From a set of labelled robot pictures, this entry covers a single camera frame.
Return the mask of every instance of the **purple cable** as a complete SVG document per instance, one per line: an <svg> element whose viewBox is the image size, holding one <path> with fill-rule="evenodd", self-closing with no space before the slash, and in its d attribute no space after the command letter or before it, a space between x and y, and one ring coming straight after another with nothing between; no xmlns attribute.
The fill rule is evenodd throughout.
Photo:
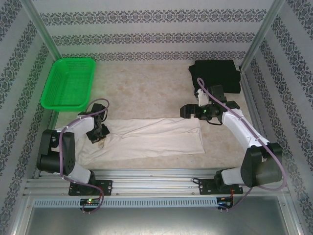
<svg viewBox="0 0 313 235"><path fill-rule="evenodd" d="M233 110L231 110L230 108L228 108L226 105L224 105L222 102L220 102L218 99L216 99L213 95L211 95L207 89L204 87L204 81L198 77L197 79L198 84L200 85L200 87L202 88L202 90L210 97L212 98L215 102L217 102L218 104L220 104L222 107L226 108L231 114L233 114L235 117L237 117L247 128L248 130L253 134L254 138L257 139L257 141L264 147L264 149L273 157L273 159L275 160L275 162L277 163L279 169L282 172L283 175L283 183L280 187L278 188L267 188L264 186L258 186L259 188L268 190L268 191L279 191L281 189L283 189L286 184L287 184L287 176L286 176L286 172L282 166L282 164L279 162L278 158L275 156L275 154L266 146L266 144L260 140L260 138L257 136L257 134L251 129L251 127L248 125L248 123L242 119L241 116L239 116L237 113L235 113ZM243 198L245 198L251 191L251 189L244 195Z"/></svg>
<svg viewBox="0 0 313 235"><path fill-rule="evenodd" d="M90 185L90 184L85 184L85 183L81 183L81 182L76 182L76 181L74 181L74 180L68 178L67 176L64 176L64 175L63 175L62 138L63 138L63 133L64 133L71 125L75 124L76 122L78 122L78 121L80 121L80 120L82 120L82 119L84 119L84 118L88 118L88 117L91 117L91 116L93 116L93 115L100 114L100 113L102 113L102 112L104 112L104 111L106 111L106 110L108 109L108 107L110 106L109 101L108 101L107 99L104 99L104 98L99 98L99 99L95 99L95 100L93 100L92 102L90 102L89 105L88 105L87 108L86 108L86 111L87 111L87 109L89 108L89 106L90 106L91 104L93 104L94 102L96 102L96 101L98 101L98 100L104 100L104 101L106 101L106 102L108 103L107 106L106 106L106 108L104 108L103 110L100 110L100 111L98 111L98 112L95 112L95 113L92 113L92 114L88 114L88 115L79 117L79 118L75 119L74 121L71 121L67 126L65 126L65 127L62 129L62 131L60 132L60 137L59 137L59 149L60 149L59 156L60 156L60 176L61 176L61 178L62 178L62 179L65 179L65 180L67 180L67 181L70 181L71 183L75 183L75 184L79 184L79 185L84 185L84 186L92 187L92 188L95 188L95 189L97 189L97 190L100 191L100 197L102 197L101 203L99 203L99 205L98 205L95 209L93 209L92 211L88 212L88 214L91 214L91 213L96 212L96 211L101 207L101 205L102 205L102 203L103 203L103 201L104 201L104 192L103 192L103 190L102 190L101 188L99 188L99 187L97 187L97 186L95 186L95 185Z"/></svg>

